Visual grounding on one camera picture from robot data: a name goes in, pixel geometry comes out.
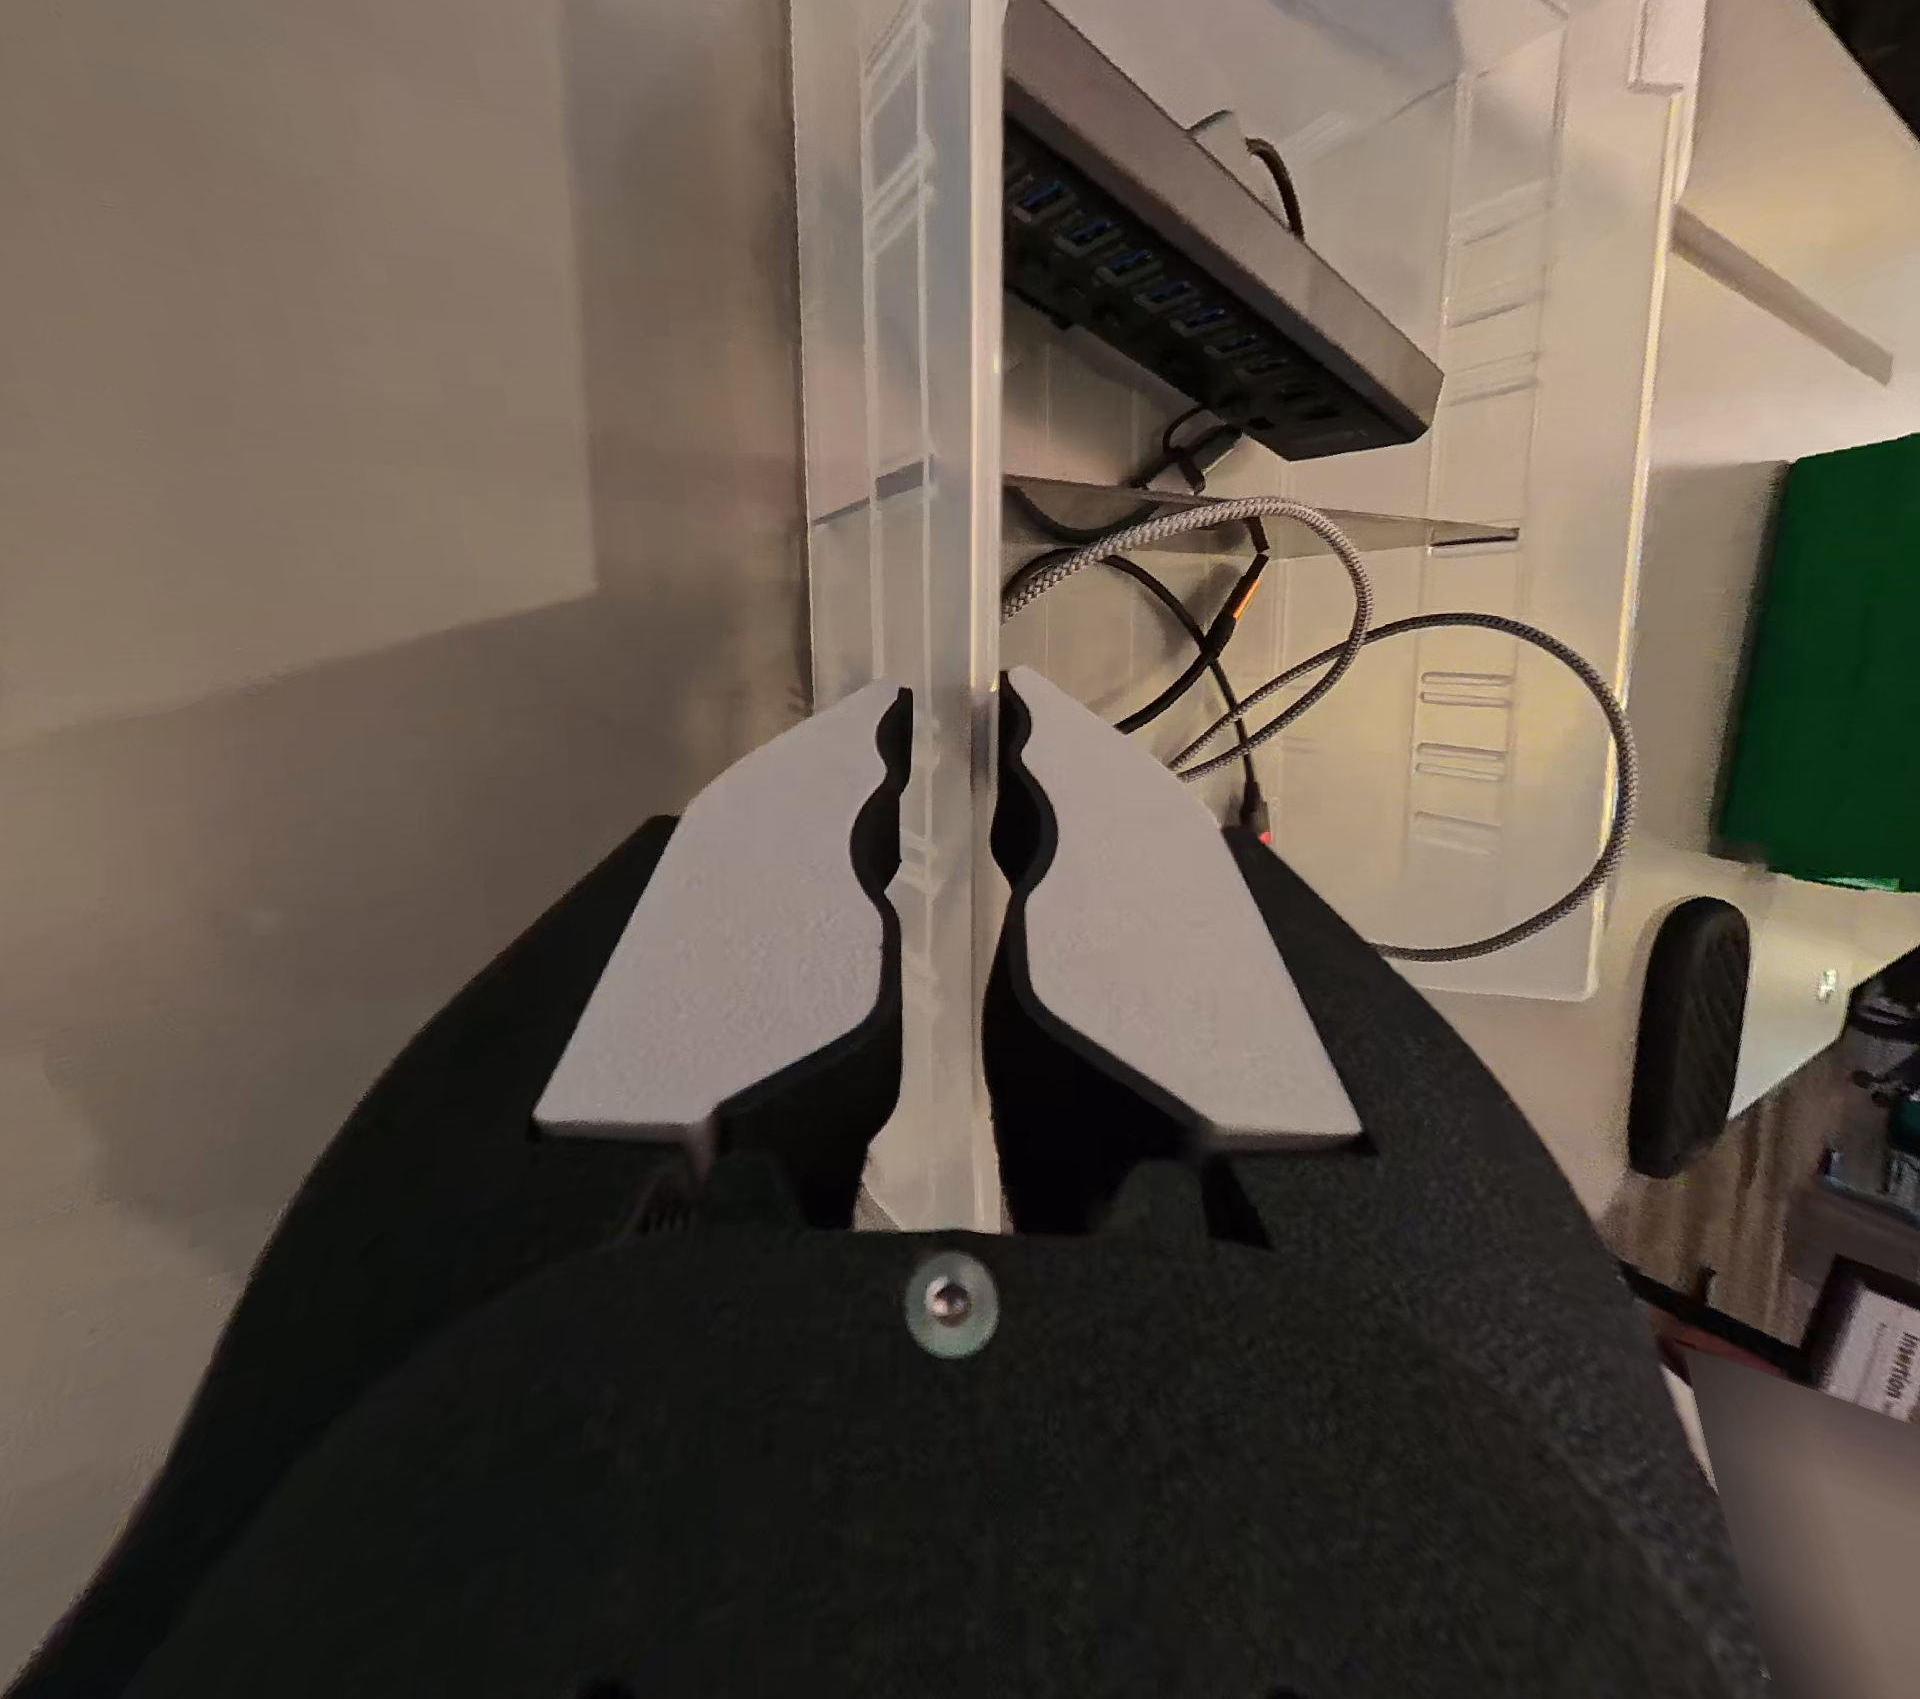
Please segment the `green plastic bin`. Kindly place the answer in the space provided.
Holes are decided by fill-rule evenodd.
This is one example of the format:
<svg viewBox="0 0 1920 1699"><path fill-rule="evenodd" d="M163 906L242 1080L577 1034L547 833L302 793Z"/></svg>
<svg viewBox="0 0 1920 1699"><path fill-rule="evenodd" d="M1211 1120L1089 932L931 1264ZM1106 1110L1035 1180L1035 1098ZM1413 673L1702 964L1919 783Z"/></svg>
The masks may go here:
<svg viewBox="0 0 1920 1699"><path fill-rule="evenodd" d="M1805 880L1919 890L1919 437L1789 467L1718 805Z"/></svg>

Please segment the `clear plastic bin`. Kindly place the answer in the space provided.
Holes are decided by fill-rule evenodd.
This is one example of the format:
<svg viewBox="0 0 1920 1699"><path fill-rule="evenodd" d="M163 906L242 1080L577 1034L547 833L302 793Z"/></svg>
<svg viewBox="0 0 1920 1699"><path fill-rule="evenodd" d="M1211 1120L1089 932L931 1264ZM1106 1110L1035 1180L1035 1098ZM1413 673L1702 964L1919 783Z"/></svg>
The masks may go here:
<svg viewBox="0 0 1920 1699"><path fill-rule="evenodd" d="M1443 371L1427 437L1277 463L1368 547L1379 609L1539 625L1623 685L1646 425L1707 0L1046 0L1180 127L1230 111L1271 143L1329 259ZM903 1228L997 1218L974 1090L990 864L995 677L1028 663L1118 715L1173 631L1086 573L999 645L990 471L1099 487L1178 397L1050 337L1002 333L989 175L1009 0L786 0L798 191L805 545L819 705L890 677L916 695L895 902L907 940L898 1110L867 1188Z"/></svg>

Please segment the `framed marker sign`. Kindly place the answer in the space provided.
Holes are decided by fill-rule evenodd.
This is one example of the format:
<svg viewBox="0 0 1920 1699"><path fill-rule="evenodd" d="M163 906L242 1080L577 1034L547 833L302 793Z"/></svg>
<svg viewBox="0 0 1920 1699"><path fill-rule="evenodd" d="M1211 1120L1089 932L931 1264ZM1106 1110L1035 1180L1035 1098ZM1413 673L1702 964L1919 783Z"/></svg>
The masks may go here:
<svg viewBox="0 0 1920 1699"><path fill-rule="evenodd" d="M1837 1398L1919 1422L1919 1284L1837 1256L1808 1320L1811 1382Z"/></svg>

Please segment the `black round wrist rest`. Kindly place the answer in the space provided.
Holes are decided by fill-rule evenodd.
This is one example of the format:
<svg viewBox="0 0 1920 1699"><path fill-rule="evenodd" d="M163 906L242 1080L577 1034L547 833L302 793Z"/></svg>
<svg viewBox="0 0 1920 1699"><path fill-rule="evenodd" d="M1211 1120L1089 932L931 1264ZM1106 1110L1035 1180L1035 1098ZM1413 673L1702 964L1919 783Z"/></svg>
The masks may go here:
<svg viewBox="0 0 1920 1699"><path fill-rule="evenodd" d="M1658 924L1645 962L1626 1150L1636 1174L1669 1180L1731 1118L1755 948L1748 916L1724 896L1692 894Z"/></svg>

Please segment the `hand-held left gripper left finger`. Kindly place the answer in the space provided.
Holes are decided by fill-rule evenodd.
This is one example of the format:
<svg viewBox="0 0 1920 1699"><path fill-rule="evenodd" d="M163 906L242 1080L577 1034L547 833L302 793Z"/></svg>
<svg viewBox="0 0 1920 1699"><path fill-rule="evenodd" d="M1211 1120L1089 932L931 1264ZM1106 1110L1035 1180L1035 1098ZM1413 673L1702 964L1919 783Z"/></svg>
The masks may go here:
<svg viewBox="0 0 1920 1699"><path fill-rule="evenodd" d="M910 691L867 685L727 767L672 825L535 1106L545 1134L709 1142L723 1108L900 990Z"/></svg>

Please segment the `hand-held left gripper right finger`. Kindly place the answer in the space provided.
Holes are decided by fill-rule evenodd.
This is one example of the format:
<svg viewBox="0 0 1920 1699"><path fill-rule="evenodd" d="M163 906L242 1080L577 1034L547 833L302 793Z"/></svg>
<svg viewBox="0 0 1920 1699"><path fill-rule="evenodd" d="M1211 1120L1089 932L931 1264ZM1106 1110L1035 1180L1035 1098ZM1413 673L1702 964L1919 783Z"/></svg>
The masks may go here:
<svg viewBox="0 0 1920 1699"><path fill-rule="evenodd" d="M1002 681L999 843L1016 978L1222 1150L1329 1148L1363 1120L1228 837L1162 761L1028 665Z"/></svg>

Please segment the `black multi-port usb hub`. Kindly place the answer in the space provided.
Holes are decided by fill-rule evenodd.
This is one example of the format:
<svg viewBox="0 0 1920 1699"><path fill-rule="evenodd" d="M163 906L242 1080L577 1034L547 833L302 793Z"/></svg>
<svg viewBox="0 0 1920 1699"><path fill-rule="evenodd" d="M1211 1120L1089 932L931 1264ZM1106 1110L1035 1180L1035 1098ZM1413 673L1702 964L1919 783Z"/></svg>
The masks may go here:
<svg viewBox="0 0 1920 1699"><path fill-rule="evenodd" d="M1443 369L1046 0L1004 3L1002 283L1287 461L1439 411Z"/></svg>

